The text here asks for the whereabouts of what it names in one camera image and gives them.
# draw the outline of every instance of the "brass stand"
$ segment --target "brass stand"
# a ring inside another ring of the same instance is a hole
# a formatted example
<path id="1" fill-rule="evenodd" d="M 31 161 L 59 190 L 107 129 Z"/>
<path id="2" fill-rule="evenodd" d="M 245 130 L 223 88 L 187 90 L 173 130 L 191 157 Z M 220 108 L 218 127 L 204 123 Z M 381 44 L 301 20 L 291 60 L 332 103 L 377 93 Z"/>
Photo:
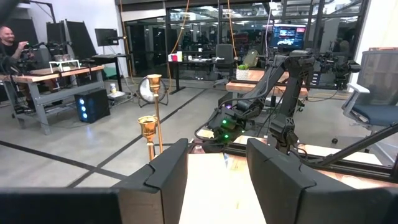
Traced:
<path id="1" fill-rule="evenodd" d="M 138 118 L 138 123 L 141 125 L 141 133 L 147 139 L 149 160 L 155 158 L 154 137 L 156 135 L 156 122 L 158 121 L 155 116 L 143 116 Z"/>
<path id="2" fill-rule="evenodd" d="M 159 115 L 159 89 L 160 89 L 160 78 L 162 78 L 162 75 L 147 75 L 147 78 L 149 80 L 150 90 L 154 93 L 155 97 L 157 128 L 159 130 L 159 148 L 160 148 L 160 153 L 163 153 L 162 129 L 160 128 L 160 115 Z"/>

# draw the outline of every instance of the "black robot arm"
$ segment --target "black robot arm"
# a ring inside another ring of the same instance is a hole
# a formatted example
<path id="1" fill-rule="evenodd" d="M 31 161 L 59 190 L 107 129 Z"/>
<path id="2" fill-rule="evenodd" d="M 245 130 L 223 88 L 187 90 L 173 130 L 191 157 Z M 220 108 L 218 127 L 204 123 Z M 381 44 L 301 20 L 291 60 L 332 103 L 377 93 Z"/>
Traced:
<path id="1" fill-rule="evenodd" d="M 288 85 L 285 92 L 285 99 L 280 107 L 277 121 L 273 121 L 272 135 L 278 142 L 286 142 L 286 137 L 294 130 L 291 124 L 294 108 L 300 94 L 303 79 L 309 72 L 313 72 L 315 57 L 309 51 L 295 50 L 289 56 L 276 55 L 271 68 L 260 79 L 259 83 L 246 93 L 231 108 L 218 107 L 206 123 L 207 128 L 213 131 L 214 139 L 220 143 L 227 144 L 234 141 L 243 132 L 252 129 L 254 118 L 260 115 L 264 107 L 267 95 L 287 70 L 289 72 Z"/>

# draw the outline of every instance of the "green plant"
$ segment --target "green plant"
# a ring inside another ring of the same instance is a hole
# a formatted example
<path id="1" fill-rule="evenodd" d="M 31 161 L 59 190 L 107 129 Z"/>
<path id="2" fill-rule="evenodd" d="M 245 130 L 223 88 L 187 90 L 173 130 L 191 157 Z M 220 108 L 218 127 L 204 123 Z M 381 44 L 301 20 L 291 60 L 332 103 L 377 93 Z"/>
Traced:
<path id="1" fill-rule="evenodd" d="M 238 69 L 239 70 L 247 70 L 247 69 L 249 69 L 249 67 L 247 65 L 240 65 L 240 66 L 238 66 Z"/>

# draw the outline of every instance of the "chair armrest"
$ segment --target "chair armrest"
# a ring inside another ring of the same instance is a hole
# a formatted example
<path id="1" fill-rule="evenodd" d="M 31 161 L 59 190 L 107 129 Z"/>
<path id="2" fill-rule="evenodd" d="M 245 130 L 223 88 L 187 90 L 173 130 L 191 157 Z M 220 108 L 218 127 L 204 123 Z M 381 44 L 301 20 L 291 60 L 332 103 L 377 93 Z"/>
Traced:
<path id="1" fill-rule="evenodd" d="M 370 91 L 369 91 L 367 88 L 361 86 L 360 84 L 357 84 L 357 83 L 349 83 L 349 84 L 347 84 L 347 85 L 348 85 L 348 87 L 354 89 L 354 90 L 357 91 L 358 93 L 370 93 Z"/>

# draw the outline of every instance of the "computer monitor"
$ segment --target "computer monitor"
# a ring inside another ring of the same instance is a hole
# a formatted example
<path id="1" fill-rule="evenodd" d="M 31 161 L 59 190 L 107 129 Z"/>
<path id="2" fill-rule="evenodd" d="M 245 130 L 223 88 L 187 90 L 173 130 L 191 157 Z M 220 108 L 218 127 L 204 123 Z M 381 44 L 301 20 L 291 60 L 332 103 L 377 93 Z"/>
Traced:
<path id="1" fill-rule="evenodd" d="M 99 47 L 119 45 L 117 29 L 95 29 Z"/>
<path id="2" fill-rule="evenodd" d="M 303 49 L 305 25 L 274 24 L 271 47 L 289 50 Z"/>

